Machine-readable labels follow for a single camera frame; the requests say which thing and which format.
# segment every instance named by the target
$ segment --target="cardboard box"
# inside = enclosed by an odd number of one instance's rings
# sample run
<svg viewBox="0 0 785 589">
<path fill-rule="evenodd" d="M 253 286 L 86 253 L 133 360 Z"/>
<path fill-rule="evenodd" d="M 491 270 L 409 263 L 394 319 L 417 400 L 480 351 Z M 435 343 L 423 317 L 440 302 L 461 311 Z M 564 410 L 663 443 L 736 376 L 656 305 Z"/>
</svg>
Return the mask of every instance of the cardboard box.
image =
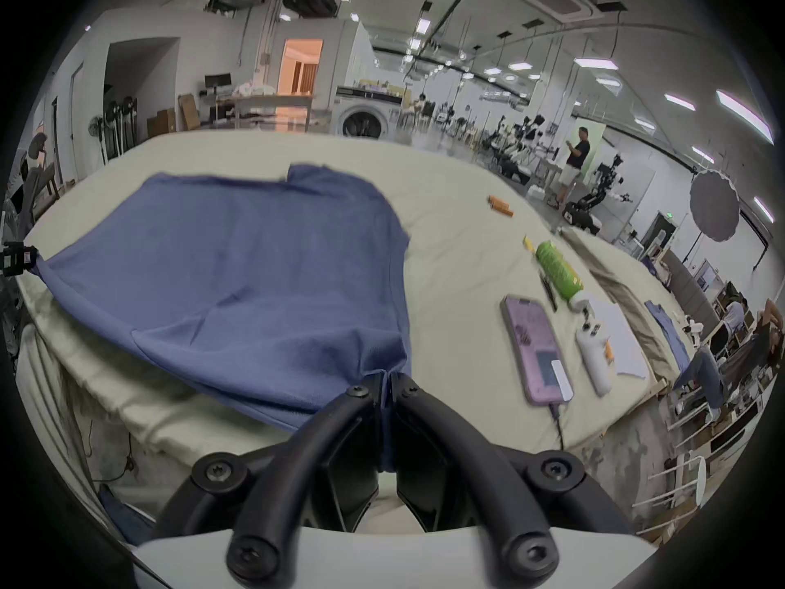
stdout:
<svg viewBox="0 0 785 589">
<path fill-rule="evenodd" d="M 184 93 L 177 98 L 177 102 L 180 103 L 180 109 L 183 110 L 185 128 L 189 131 L 199 129 L 202 124 L 199 118 L 199 110 L 196 108 L 194 95 L 192 93 Z"/>
<path fill-rule="evenodd" d="M 162 109 L 154 118 L 148 118 L 148 139 L 164 133 L 174 133 L 176 130 L 174 107 Z"/>
</svg>

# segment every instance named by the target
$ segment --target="doorway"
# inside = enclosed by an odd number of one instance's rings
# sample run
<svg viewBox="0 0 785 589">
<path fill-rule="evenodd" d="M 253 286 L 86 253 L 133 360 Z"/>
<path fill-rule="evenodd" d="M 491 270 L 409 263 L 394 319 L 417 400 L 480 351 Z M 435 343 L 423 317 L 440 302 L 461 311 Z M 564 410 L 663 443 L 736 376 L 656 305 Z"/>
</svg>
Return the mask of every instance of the doorway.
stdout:
<svg viewBox="0 0 785 589">
<path fill-rule="evenodd" d="M 281 71 L 278 77 L 279 94 L 287 96 L 313 94 L 322 45 L 321 39 L 287 40 L 283 46 Z"/>
</svg>

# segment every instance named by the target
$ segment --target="desk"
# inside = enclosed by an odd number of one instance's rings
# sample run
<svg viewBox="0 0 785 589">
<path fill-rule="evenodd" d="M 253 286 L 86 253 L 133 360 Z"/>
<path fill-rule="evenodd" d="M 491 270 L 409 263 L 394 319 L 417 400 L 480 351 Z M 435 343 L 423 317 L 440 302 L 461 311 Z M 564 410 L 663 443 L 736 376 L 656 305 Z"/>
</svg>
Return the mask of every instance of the desk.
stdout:
<svg viewBox="0 0 785 589">
<path fill-rule="evenodd" d="M 262 107 L 304 107 L 305 108 L 305 130 L 311 121 L 311 105 L 313 96 L 291 96 L 280 94 L 259 94 L 257 96 L 221 96 L 208 93 L 200 97 L 204 101 L 216 107 L 219 104 L 231 103 L 235 106 L 235 128 L 240 129 L 240 114 L 243 109 L 258 109 Z"/>
</svg>

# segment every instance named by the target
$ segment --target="jeans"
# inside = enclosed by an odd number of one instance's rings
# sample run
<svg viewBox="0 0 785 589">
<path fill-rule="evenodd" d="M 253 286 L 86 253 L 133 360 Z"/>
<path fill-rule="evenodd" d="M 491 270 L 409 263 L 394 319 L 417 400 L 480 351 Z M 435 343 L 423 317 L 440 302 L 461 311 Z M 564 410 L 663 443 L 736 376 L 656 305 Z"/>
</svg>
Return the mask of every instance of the jeans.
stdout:
<svg viewBox="0 0 785 589">
<path fill-rule="evenodd" d="M 682 371 L 679 379 L 673 384 L 673 388 L 682 388 L 684 384 L 695 380 L 703 388 L 706 401 L 712 408 L 722 407 L 724 398 L 722 397 L 722 381 L 720 371 L 717 369 L 717 362 L 708 347 L 701 347 L 695 352 L 695 357 L 689 366 Z"/>
</svg>

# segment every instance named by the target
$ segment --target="smartphone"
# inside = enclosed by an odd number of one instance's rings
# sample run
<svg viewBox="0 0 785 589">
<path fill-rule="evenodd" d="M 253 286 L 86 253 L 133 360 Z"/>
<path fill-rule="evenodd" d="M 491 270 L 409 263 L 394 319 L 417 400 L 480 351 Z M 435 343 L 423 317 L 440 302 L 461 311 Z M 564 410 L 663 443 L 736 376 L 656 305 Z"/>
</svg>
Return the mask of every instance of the smartphone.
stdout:
<svg viewBox="0 0 785 589">
<path fill-rule="evenodd" d="M 534 299 L 508 294 L 502 301 L 502 314 L 528 400 L 547 405 L 572 399 L 572 386 L 545 308 Z"/>
</svg>

